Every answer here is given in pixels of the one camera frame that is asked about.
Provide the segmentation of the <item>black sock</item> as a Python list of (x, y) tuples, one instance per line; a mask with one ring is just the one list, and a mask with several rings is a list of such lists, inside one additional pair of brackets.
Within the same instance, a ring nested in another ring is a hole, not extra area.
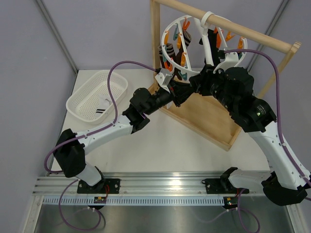
[(210, 54), (212, 56), (214, 66), (217, 66), (222, 60), (225, 59), (225, 54), (219, 51), (222, 40), (220, 38), (217, 27), (214, 30), (208, 30), (208, 42), (210, 47)]

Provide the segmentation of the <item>brown sock with stripes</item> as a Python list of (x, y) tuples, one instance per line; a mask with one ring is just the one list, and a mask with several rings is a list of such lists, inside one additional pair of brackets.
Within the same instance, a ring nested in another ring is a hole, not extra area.
[[(166, 53), (168, 54), (168, 56), (170, 58), (172, 58), (175, 63), (177, 63), (177, 59), (176, 59), (176, 55), (175, 55), (175, 52), (174, 52), (173, 45), (171, 43), (166, 44), (165, 50), (166, 50)], [(158, 54), (159, 54), (159, 58), (160, 58), (161, 67), (165, 68), (165, 62), (164, 62), (163, 59), (166, 58), (166, 57), (163, 56), (162, 47), (161, 46), (158, 46)]]

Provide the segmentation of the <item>dark brown small sock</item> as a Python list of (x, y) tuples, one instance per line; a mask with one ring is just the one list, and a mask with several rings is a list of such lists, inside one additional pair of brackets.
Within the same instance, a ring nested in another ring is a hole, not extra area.
[[(182, 32), (183, 38), (184, 38), (184, 44), (186, 46), (186, 48), (190, 45), (192, 37), (190, 35), (189, 32), (187, 32), (187, 30), (183, 30)], [(181, 65), (181, 61), (182, 61), (182, 54), (184, 52), (184, 47), (182, 44), (182, 39), (181, 39), (181, 34), (178, 36), (177, 39), (177, 48), (179, 49), (178, 54), (176, 55), (176, 63)]]

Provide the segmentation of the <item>white round clip hanger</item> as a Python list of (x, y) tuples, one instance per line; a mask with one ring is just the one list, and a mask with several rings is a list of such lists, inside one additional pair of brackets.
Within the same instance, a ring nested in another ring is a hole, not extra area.
[[(193, 22), (198, 30), (200, 40), (198, 44), (202, 47), (204, 51), (204, 63), (213, 66), (213, 60), (212, 56), (210, 54), (210, 47), (209, 47), (209, 42), (208, 42), (208, 30), (212, 29), (214, 30), (215, 27), (217, 27), (217, 30), (219, 32), (220, 38), (222, 40), (222, 43), (220, 45), (219, 50), (231, 50), (232, 46), (234, 46), (235, 43), (237, 43), (237, 49), (243, 50), (248, 48), (248, 42), (247, 39), (244, 37), (240, 37), (239, 39), (235, 38), (235, 35), (231, 31), (224, 31), (222, 28), (219, 26), (214, 26), (214, 25), (208, 25), (206, 24), (205, 26), (202, 26), (201, 19), (193, 18), (189, 15), (182, 16), (176, 20), (174, 20), (172, 23), (170, 23), (166, 29), (164, 30), (161, 40), (160, 40), (160, 46), (162, 47), (162, 53), (165, 62), (165, 69), (168, 69), (173, 73), (173, 78), (177, 78), (183, 82), (188, 82), (189, 78), (191, 76), (194, 76), (198, 74), (199, 72), (194, 70), (191, 62), (190, 62), (190, 57), (188, 52), (190, 51), (188, 47), (186, 48), (184, 44), (184, 38), (182, 35), (183, 30), (188, 31), (188, 27), (190, 26), (190, 23)], [(182, 54), (182, 61), (181, 65), (175, 63), (172, 58), (168, 56), (166, 53), (165, 47), (166, 44), (171, 43), (174, 48), (175, 55), (178, 54), (179, 49), (177, 48), (177, 39), (178, 36), (181, 34), (181, 39), (182, 39), (182, 44), (184, 47), (184, 52)], [(238, 66), (241, 65), (242, 61), (246, 57), (245, 52), (237, 52), (239, 55), (239, 60), (240, 63)]]

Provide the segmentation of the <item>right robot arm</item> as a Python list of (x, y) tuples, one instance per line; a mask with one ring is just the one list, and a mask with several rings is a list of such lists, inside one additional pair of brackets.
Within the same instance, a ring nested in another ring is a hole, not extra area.
[(248, 189), (263, 192), (274, 204), (286, 206), (301, 203), (310, 188), (310, 173), (293, 155), (287, 155), (285, 140), (278, 135), (277, 117), (270, 105), (253, 96), (254, 78), (242, 67), (212, 71), (208, 65), (189, 79), (195, 93), (213, 96), (260, 147), (270, 172), (247, 172), (236, 167), (221, 175), (225, 192)]

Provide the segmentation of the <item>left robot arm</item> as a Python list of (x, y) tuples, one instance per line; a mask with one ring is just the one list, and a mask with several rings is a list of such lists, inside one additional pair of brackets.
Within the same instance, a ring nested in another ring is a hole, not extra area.
[(79, 133), (71, 129), (63, 131), (53, 152), (61, 172), (67, 178), (76, 177), (86, 182), (94, 193), (102, 192), (104, 176), (98, 168), (86, 162), (85, 156), (107, 142), (140, 131), (150, 122), (148, 115), (170, 102), (180, 106), (193, 93), (190, 84), (176, 81), (170, 81), (168, 89), (161, 87), (154, 94), (146, 88), (139, 88), (133, 93), (129, 107), (111, 123)]

